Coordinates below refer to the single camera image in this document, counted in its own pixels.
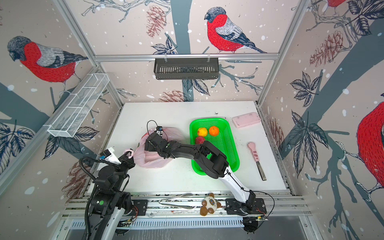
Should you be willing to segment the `red fruit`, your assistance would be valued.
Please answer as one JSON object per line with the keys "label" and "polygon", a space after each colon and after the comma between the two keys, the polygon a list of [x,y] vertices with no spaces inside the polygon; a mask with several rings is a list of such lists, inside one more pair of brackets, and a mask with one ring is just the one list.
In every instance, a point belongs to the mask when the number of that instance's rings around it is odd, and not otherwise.
{"label": "red fruit", "polygon": [[196,139],[195,139],[195,144],[196,145],[200,145],[200,144],[203,144],[205,141],[205,138],[202,137],[202,136],[198,136]]}

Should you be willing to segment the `pink plastic bag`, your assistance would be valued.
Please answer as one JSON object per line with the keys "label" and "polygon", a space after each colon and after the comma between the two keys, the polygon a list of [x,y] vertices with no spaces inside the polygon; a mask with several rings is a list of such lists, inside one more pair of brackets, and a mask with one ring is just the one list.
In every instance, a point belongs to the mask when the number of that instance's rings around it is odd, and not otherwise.
{"label": "pink plastic bag", "polygon": [[[142,168],[146,169],[159,169],[165,167],[173,159],[159,156],[157,152],[145,151],[145,142],[149,134],[143,135],[139,141],[138,147],[133,153],[134,163]],[[166,141],[178,141],[182,142],[185,140],[182,132],[177,128],[164,128],[162,138]]]}

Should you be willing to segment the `orange fruit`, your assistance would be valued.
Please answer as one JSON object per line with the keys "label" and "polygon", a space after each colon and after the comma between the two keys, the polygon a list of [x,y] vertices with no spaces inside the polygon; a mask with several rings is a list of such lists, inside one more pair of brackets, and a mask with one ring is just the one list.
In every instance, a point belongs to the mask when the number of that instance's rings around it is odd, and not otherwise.
{"label": "orange fruit", "polygon": [[218,127],[216,126],[212,126],[209,128],[209,134],[213,137],[217,137],[220,133],[220,130]]}

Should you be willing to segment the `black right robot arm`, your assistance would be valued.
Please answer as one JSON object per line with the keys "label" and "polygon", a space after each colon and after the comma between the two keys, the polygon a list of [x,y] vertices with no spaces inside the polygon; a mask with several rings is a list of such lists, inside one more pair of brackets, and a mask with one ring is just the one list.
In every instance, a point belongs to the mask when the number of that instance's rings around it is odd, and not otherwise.
{"label": "black right robot arm", "polygon": [[207,176],[223,182],[235,197],[239,208],[228,207],[227,210],[243,216],[253,211],[255,193],[241,183],[229,166],[226,155],[212,143],[205,141],[199,145],[182,144],[177,141],[167,141],[154,132],[146,139],[145,151],[156,152],[164,159],[194,160]]}

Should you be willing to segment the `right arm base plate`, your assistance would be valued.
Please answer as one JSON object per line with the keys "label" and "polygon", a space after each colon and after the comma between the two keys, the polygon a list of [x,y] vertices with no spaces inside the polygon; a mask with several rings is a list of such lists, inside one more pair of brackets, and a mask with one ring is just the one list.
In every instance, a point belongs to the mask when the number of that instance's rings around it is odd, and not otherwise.
{"label": "right arm base plate", "polygon": [[267,214],[265,201],[261,198],[256,198],[251,208],[248,204],[241,203],[236,199],[226,199],[225,202],[224,207],[228,215],[247,216]]}

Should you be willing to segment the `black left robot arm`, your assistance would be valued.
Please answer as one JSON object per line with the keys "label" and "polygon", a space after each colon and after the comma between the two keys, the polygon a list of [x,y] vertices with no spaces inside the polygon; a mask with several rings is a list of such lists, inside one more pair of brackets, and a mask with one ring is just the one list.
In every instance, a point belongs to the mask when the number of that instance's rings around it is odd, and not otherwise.
{"label": "black left robot arm", "polygon": [[[97,177],[84,166],[84,161],[104,163]],[[133,209],[131,194],[124,192],[122,185],[129,178],[128,170],[135,167],[134,151],[129,149],[119,158],[109,148],[98,159],[82,157],[79,165],[94,183],[85,210],[84,240],[111,240],[124,214]]]}

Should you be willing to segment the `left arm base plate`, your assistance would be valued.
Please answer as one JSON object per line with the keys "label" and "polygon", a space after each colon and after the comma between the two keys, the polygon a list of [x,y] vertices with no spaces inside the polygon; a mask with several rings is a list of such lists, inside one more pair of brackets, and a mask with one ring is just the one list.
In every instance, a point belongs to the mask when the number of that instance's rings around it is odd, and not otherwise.
{"label": "left arm base plate", "polygon": [[148,208],[148,200],[132,200],[132,208],[128,216],[145,216]]}

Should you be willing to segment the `yellow fruit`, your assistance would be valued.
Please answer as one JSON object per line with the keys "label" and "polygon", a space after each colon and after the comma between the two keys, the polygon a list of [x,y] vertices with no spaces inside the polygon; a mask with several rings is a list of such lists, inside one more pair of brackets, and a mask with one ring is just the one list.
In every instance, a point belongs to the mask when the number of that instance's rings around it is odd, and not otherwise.
{"label": "yellow fruit", "polygon": [[197,131],[198,137],[206,137],[208,135],[208,130],[206,128],[199,128]]}

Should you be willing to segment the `green plastic basket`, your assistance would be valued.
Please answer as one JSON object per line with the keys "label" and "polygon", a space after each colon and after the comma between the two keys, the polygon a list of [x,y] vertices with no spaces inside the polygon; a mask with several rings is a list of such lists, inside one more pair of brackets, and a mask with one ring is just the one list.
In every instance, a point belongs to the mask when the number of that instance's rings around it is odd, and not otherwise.
{"label": "green plastic basket", "polygon": [[[220,130],[217,137],[209,134],[209,128],[212,126],[216,126]],[[192,145],[195,144],[195,139],[198,137],[197,131],[199,128],[206,128],[208,130],[205,140],[212,143],[227,156],[230,168],[233,172],[236,172],[240,167],[240,160],[229,122],[223,118],[197,119],[192,121],[189,126],[190,143]]]}

